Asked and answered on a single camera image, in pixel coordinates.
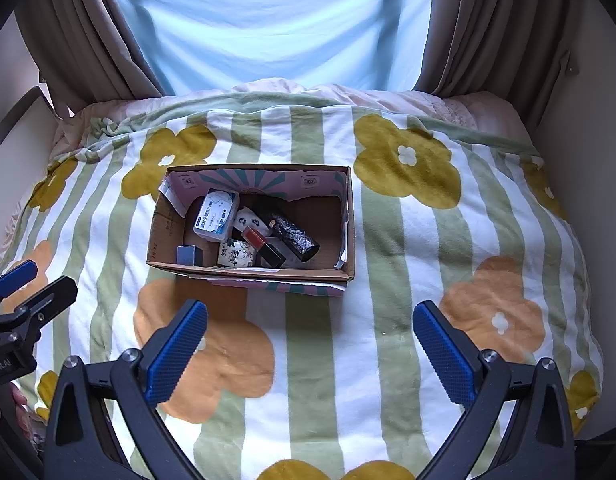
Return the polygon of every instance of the metal screw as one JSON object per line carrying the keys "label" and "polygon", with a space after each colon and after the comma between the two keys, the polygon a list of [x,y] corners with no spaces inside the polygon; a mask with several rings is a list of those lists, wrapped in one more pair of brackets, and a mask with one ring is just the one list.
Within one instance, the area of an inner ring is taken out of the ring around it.
{"label": "metal screw", "polygon": [[136,348],[128,348],[121,354],[124,361],[132,363],[139,358],[139,351]]}
{"label": "metal screw", "polygon": [[495,361],[495,359],[497,359],[497,357],[499,357],[499,354],[497,352],[495,352],[494,350],[484,350],[482,352],[482,357],[484,359],[484,361],[488,362],[488,363],[492,363]]}
{"label": "metal screw", "polygon": [[66,368],[74,368],[76,365],[78,365],[78,356],[71,355],[65,361],[63,361],[63,365]]}
{"label": "metal screw", "polygon": [[554,361],[548,357],[545,357],[542,359],[542,366],[546,369],[546,370],[554,370],[555,364]]}

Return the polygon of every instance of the window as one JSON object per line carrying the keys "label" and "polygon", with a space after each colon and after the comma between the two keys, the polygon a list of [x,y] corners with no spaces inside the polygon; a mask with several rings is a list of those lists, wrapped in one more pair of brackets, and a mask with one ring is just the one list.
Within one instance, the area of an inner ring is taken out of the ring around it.
{"label": "window", "polygon": [[431,0],[118,0],[173,94],[279,76],[410,90]]}

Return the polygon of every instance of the bed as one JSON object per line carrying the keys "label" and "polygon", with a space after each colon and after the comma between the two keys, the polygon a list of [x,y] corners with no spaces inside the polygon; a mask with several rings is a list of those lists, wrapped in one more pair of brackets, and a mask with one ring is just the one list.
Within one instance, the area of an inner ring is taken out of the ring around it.
{"label": "bed", "polygon": [[[214,140],[186,140],[202,130]],[[188,297],[208,307],[206,349],[158,411],[213,480],[414,479],[461,415],[413,337],[422,300],[507,360],[552,356],[576,431],[598,399],[581,249],[516,112],[487,92],[442,100],[267,79],[94,104],[59,123],[53,145],[0,246],[0,274],[26,258],[40,269],[2,312],[62,274],[78,283],[76,303],[44,328],[37,370],[20,380],[40,420],[68,355],[116,359]],[[351,166],[357,275],[343,298],[147,266],[156,186],[168,164],[193,160]],[[110,410],[130,463],[149,476]]]}

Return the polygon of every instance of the open cardboard box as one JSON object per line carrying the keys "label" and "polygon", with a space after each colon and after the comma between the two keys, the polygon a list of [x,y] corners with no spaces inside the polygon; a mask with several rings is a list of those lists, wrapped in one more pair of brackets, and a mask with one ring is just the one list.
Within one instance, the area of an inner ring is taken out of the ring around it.
{"label": "open cardboard box", "polygon": [[[240,194],[251,206],[258,194],[283,199],[283,213],[321,246],[307,269],[214,267],[219,244],[198,237],[193,222],[209,189]],[[267,288],[315,296],[341,296],[355,277],[355,221],[351,170],[306,164],[206,164],[172,166],[159,187],[148,243],[147,263],[216,285]],[[177,247],[203,250],[203,267],[177,265]]]}

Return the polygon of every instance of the human hand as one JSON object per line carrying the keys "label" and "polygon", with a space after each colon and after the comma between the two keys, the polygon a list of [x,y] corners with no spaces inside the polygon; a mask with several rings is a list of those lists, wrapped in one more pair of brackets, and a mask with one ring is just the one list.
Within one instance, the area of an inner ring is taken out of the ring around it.
{"label": "human hand", "polygon": [[21,428],[21,431],[24,434],[24,437],[28,440],[32,439],[32,430],[30,428],[30,418],[25,409],[25,405],[27,404],[27,399],[24,394],[21,393],[21,390],[16,387],[14,383],[10,383],[12,388],[12,398],[14,399],[15,407],[15,415],[16,421]]}

